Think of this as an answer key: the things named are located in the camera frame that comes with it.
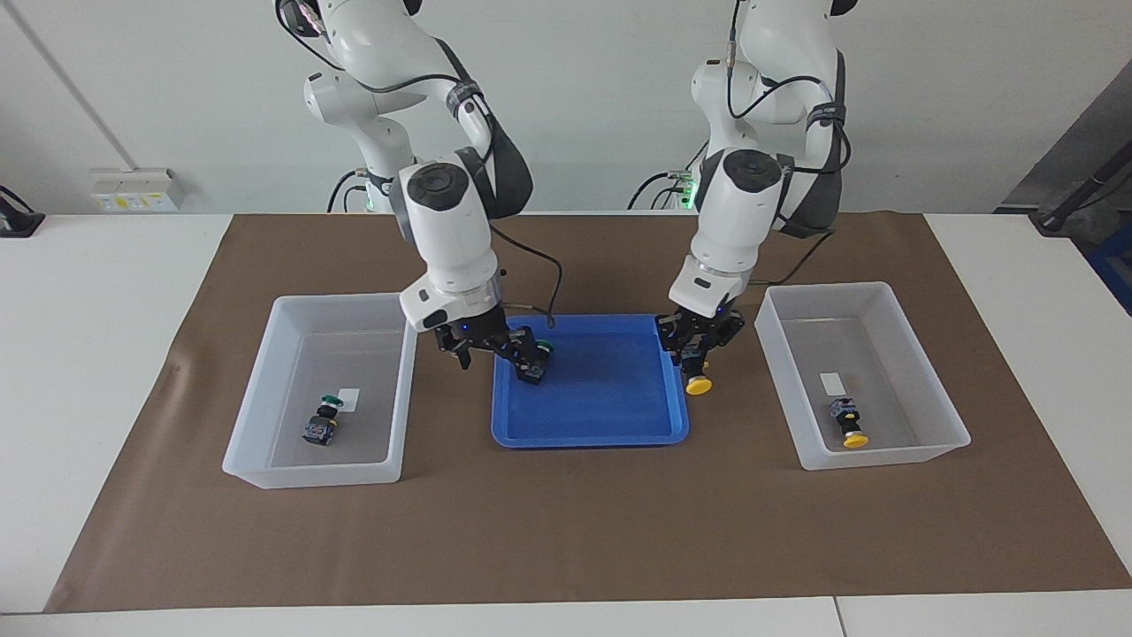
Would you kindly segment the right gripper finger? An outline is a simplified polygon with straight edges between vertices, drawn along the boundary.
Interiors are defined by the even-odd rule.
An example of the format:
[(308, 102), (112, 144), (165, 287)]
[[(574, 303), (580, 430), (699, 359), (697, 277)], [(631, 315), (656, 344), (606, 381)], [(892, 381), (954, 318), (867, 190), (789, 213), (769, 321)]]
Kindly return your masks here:
[(499, 358), (509, 362), (518, 378), (541, 378), (542, 348), (528, 326), (509, 329), (499, 338)]
[(469, 370), (470, 342), (468, 339), (453, 329), (436, 329), (435, 339), (441, 352), (447, 352), (452, 358), (457, 360), (461, 370)]

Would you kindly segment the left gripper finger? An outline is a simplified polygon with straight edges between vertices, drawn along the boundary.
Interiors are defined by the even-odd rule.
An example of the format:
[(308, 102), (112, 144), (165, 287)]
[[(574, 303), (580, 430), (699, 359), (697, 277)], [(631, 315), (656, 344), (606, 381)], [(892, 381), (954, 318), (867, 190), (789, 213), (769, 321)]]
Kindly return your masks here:
[(746, 318), (740, 311), (718, 311), (715, 316), (707, 319), (707, 326), (703, 334), (703, 370), (710, 367), (712, 351), (728, 346), (743, 327), (746, 326)]
[(657, 332), (659, 342), (670, 355), (672, 364), (678, 367), (680, 371), (686, 371), (685, 348), (691, 344), (691, 315), (686, 311), (657, 315)]

